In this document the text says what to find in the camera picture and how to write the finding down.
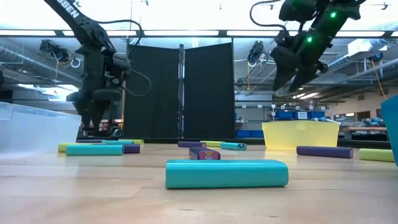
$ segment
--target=fluorescent light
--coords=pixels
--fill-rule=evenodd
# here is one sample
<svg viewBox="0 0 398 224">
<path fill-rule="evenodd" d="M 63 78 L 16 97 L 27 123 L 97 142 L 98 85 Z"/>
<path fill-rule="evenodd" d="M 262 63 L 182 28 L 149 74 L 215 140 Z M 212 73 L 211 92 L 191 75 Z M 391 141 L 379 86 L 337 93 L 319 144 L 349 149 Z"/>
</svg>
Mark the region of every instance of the fluorescent light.
<svg viewBox="0 0 398 224">
<path fill-rule="evenodd" d="M 315 96 L 315 95 L 318 95 L 318 94 L 319 94 L 319 93 L 310 93 L 310 94 L 308 94 L 307 96 L 301 97 L 300 99 L 301 99 L 301 100 L 305 100 L 305 99 L 311 98 L 311 97 L 313 97 L 313 96 Z"/>
<path fill-rule="evenodd" d="M 74 36 L 75 33 L 73 33 L 72 30 L 66 30 L 62 31 L 65 36 Z M 108 36 L 135 36 L 137 35 L 137 32 L 134 30 L 107 30 L 106 33 Z"/>
<path fill-rule="evenodd" d="M 290 35 L 297 35 L 297 31 L 289 31 Z M 229 30 L 226 32 L 228 36 L 269 36 L 276 37 L 279 31 L 276 30 Z"/>
<path fill-rule="evenodd" d="M 336 37 L 380 37 L 384 31 L 339 31 Z"/>
<path fill-rule="evenodd" d="M 43 35 L 55 36 L 52 30 L 0 30 L 0 35 Z"/>
<path fill-rule="evenodd" d="M 148 30 L 145 35 L 172 35 L 172 36 L 201 36 L 218 35 L 218 30 Z"/>
<path fill-rule="evenodd" d="M 302 97 L 303 95 L 305 95 L 305 93 L 302 93 L 302 94 L 297 95 L 296 98 L 300 98 L 300 97 Z"/>
</svg>

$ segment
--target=plastic bin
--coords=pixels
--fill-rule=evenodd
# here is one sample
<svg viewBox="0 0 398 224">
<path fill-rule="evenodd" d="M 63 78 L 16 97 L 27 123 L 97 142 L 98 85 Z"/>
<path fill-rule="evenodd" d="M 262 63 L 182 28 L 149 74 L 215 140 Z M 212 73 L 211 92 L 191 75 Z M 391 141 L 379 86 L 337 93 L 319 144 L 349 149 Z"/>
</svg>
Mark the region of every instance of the plastic bin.
<svg viewBox="0 0 398 224">
<path fill-rule="evenodd" d="M 398 166 L 398 96 L 394 96 L 381 104 L 381 113 L 386 123 L 392 154 Z"/>
<path fill-rule="evenodd" d="M 317 121 L 275 121 L 262 124 L 267 149 L 296 150 L 297 146 L 336 147 L 339 125 Z"/>
<path fill-rule="evenodd" d="M 250 138 L 251 132 L 248 130 L 237 130 L 236 137 L 237 138 Z"/>
<path fill-rule="evenodd" d="M 81 117 L 0 102 L 0 153 L 57 151 L 75 142 Z"/>
</svg>

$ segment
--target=pipe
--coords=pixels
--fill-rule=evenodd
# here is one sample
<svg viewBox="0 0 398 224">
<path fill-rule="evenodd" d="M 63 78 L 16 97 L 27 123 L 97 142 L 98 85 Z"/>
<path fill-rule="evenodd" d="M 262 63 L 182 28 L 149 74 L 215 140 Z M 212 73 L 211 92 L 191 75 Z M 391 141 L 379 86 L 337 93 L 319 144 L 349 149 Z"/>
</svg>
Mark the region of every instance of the pipe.
<svg viewBox="0 0 398 224">
<path fill-rule="evenodd" d="M 58 68 L 58 71 L 47 65 L 45 62 L 46 59 L 43 59 L 37 55 L 34 55 L 30 52 L 22 52 L 20 53 L 21 46 L 12 43 L 8 40 L 0 41 L 0 57 L 5 57 L 8 60 L 18 60 L 23 61 L 25 66 L 28 66 L 36 74 L 45 74 L 47 77 L 54 77 L 55 73 L 58 72 L 58 75 L 64 76 L 70 80 L 76 81 L 78 84 L 81 84 L 81 80 L 79 78 L 70 75 L 70 72 L 62 67 Z"/>
</svg>

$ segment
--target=black curtain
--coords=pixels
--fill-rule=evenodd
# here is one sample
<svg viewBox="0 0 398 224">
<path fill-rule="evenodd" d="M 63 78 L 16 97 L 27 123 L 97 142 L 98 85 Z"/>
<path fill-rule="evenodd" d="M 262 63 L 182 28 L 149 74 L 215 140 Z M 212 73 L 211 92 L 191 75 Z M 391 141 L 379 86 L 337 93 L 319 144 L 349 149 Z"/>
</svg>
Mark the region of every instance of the black curtain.
<svg viewBox="0 0 398 224">
<path fill-rule="evenodd" d="M 232 44 L 185 52 L 185 138 L 234 138 L 234 77 Z"/>
<path fill-rule="evenodd" d="M 148 76 L 148 95 L 126 98 L 124 135 L 130 138 L 176 138 L 178 125 L 179 50 L 136 46 L 130 59 L 133 69 Z M 148 82 L 132 74 L 127 88 L 136 94 L 147 90 Z"/>
</svg>

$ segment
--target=foam block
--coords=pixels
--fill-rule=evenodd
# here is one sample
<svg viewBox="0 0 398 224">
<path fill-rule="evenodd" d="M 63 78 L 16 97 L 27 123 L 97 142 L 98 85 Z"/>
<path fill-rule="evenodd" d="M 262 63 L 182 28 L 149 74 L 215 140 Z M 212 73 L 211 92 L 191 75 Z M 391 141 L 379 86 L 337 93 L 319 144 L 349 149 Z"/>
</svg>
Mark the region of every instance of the foam block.
<svg viewBox="0 0 398 224">
<path fill-rule="evenodd" d="M 359 158 L 369 161 L 395 162 L 390 149 L 359 149 Z"/>
<path fill-rule="evenodd" d="M 297 155 L 351 159 L 353 157 L 353 149 L 349 147 L 297 146 Z"/>
<path fill-rule="evenodd" d="M 218 142 L 218 141 L 200 141 L 200 142 L 204 142 L 206 143 L 207 147 L 220 147 L 222 142 Z"/>
<path fill-rule="evenodd" d="M 189 149 L 189 156 L 191 159 L 207 159 L 219 160 L 221 159 L 220 153 L 205 147 L 192 147 Z"/>
<path fill-rule="evenodd" d="M 206 143 L 179 141 L 178 146 L 179 147 L 206 147 Z"/>
<path fill-rule="evenodd" d="M 102 139 L 82 139 L 76 140 L 77 143 L 101 143 Z"/>
<path fill-rule="evenodd" d="M 76 144 L 91 144 L 91 143 L 61 143 L 58 145 L 58 152 L 64 153 L 67 151 L 67 146 Z"/>
<path fill-rule="evenodd" d="M 125 154 L 135 154 L 140 152 L 140 145 L 138 144 L 125 144 L 123 145 Z"/>
<path fill-rule="evenodd" d="M 119 139 L 119 141 L 133 141 L 135 144 L 143 145 L 144 140 L 142 139 Z"/>
<path fill-rule="evenodd" d="M 134 144 L 133 141 L 114 141 L 114 140 L 104 140 L 104 144 Z"/>
<path fill-rule="evenodd" d="M 246 150 L 248 148 L 245 143 L 232 143 L 232 142 L 222 142 L 220 146 L 222 149 L 237 150 L 237 151 Z"/>
<path fill-rule="evenodd" d="M 282 187 L 289 174 L 286 164 L 262 160 L 169 160 L 166 188 Z"/>
<path fill-rule="evenodd" d="M 123 145 L 117 144 L 79 144 L 67 146 L 67 156 L 121 156 L 123 153 Z"/>
</svg>

